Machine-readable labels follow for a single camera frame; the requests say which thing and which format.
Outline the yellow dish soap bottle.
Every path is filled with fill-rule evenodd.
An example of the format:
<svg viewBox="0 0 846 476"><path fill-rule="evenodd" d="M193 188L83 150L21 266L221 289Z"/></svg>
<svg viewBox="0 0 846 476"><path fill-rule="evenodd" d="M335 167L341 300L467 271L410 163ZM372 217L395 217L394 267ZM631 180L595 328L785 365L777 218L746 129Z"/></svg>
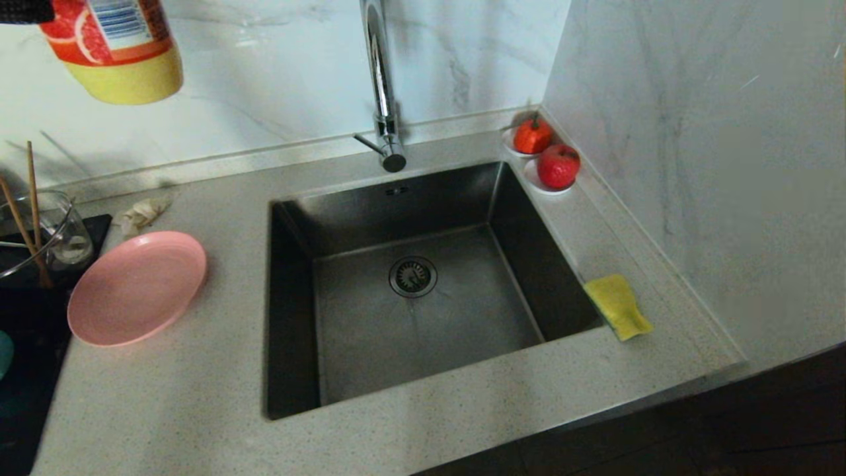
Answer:
<svg viewBox="0 0 846 476"><path fill-rule="evenodd" d="M161 0L48 0L39 27L55 57L94 99L143 105L184 84Z"/></svg>

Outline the metal sink drain strainer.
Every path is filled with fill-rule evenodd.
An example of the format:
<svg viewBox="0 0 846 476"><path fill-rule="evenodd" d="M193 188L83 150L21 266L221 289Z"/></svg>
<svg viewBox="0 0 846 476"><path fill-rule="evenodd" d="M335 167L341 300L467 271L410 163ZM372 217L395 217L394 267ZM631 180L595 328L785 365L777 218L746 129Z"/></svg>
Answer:
<svg viewBox="0 0 846 476"><path fill-rule="evenodd" d="M438 271L425 257L407 256L394 262L389 271L389 285L403 298L421 298L438 283Z"/></svg>

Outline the stainless steel sink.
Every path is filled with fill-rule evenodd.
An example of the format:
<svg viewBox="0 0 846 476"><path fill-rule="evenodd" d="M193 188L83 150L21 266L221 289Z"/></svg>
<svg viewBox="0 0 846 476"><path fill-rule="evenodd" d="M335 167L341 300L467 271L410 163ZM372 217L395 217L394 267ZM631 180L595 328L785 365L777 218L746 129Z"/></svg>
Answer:
<svg viewBox="0 0 846 476"><path fill-rule="evenodd" d="M269 226L271 420L601 325L505 162L275 201ZM389 285L407 256L438 271L420 298Z"/></svg>

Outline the yellow green sponge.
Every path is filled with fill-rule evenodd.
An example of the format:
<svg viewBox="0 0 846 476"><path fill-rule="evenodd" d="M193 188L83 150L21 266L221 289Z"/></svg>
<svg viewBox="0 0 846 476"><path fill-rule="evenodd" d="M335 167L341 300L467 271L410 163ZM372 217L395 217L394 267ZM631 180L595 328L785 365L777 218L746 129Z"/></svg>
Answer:
<svg viewBox="0 0 846 476"><path fill-rule="evenodd" d="M622 274L605 275L584 284L617 340L625 342L653 332L652 322L641 313L631 284Z"/></svg>

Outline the brown wooden chopstick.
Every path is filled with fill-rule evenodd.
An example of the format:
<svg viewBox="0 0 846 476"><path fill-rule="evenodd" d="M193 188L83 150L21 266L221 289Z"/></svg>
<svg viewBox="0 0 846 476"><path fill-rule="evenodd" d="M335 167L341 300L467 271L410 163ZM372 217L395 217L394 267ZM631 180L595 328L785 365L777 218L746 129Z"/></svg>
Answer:
<svg viewBox="0 0 846 476"><path fill-rule="evenodd" d="M52 283L52 279L48 273L48 269L46 269L46 265L40 257L40 248L34 244L33 238L30 236L30 233L26 229L23 221L23 217L19 211L19 207L17 206L17 202L15 200L15 196L13 196L12 190L6 178L0 174L0 189L3 191L4 198L6 199L10 212L13 215L13 220L16 223L16 226L19 230L19 234L21 234L25 247L30 252L30 257L36 263L36 267L39 271L39 284L40 287L44 289L52 289L54 288L54 283Z"/></svg>
<svg viewBox="0 0 846 476"><path fill-rule="evenodd" d="M34 169L33 144L29 141L29 139L26 141L26 159L29 179L31 219L33 222L34 249L36 249L36 252L40 252L43 247L42 232L40 232L40 203L38 201L36 169Z"/></svg>

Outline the clear glass jar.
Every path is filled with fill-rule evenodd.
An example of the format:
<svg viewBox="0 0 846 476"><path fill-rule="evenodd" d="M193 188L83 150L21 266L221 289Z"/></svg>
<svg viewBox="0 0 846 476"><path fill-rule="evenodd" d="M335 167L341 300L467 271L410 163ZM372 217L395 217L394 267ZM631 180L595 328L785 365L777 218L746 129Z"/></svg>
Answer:
<svg viewBox="0 0 846 476"><path fill-rule="evenodd" d="M33 238L30 198L15 196L24 225ZM55 287L67 275L87 267L94 256L93 238L76 210L75 203L62 192L39 192L40 257ZM6 199L0 198L0 287L40 287L39 271L30 257L13 220Z"/></svg>

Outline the crumpled beige rag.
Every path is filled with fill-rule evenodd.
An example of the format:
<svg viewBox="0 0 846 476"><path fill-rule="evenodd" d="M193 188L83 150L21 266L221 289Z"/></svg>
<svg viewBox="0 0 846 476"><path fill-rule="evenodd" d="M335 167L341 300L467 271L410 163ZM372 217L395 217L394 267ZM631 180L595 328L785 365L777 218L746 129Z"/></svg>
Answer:
<svg viewBox="0 0 846 476"><path fill-rule="evenodd" d="M172 200L164 198L146 198L136 202L130 209L120 215L118 223L126 240L138 236L142 229L151 225L161 214L165 213Z"/></svg>

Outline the pink round plate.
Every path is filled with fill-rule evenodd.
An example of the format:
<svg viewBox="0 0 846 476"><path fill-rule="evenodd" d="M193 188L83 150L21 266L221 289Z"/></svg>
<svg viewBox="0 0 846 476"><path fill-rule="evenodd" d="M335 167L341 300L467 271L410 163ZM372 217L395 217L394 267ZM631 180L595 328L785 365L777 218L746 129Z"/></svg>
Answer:
<svg viewBox="0 0 846 476"><path fill-rule="evenodd" d="M67 325L91 346L154 337L183 316L208 275L194 236L161 230L124 241L85 271L67 304Z"/></svg>

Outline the chrome faucet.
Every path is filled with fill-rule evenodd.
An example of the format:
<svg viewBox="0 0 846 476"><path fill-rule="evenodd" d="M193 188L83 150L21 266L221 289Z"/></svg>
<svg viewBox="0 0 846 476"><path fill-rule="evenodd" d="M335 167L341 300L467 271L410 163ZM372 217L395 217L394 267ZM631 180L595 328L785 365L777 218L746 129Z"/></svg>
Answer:
<svg viewBox="0 0 846 476"><path fill-rule="evenodd" d="M383 0L359 0L359 4L375 101L373 122L377 141L369 141L360 134L354 134L352 138L379 155L384 171L395 174L405 168L406 157L390 74Z"/></svg>

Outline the orange-red tomato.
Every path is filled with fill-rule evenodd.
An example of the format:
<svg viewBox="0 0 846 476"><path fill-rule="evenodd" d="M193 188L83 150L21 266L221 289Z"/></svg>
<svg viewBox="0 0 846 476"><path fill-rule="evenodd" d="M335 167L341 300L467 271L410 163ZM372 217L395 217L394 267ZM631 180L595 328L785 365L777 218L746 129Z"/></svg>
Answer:
<svg viewBox="0 0 846 476"><path fill-rule="evenodd" d="M523 120L516 128L512 145L518 153L542 153L552 142L553 128L538 112Z"/></svg>

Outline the red apple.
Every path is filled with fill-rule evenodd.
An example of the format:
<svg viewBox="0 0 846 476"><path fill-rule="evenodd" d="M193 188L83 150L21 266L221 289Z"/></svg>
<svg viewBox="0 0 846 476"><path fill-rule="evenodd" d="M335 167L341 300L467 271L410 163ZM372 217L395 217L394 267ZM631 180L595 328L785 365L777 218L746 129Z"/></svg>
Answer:
<svg viewBox="0 0 846 476"><path fill-rule="evenodd" d="M552 190L565 190L575 183L580 170L580 155L565 143L550 145L537 160L541 184Z"/></svg>

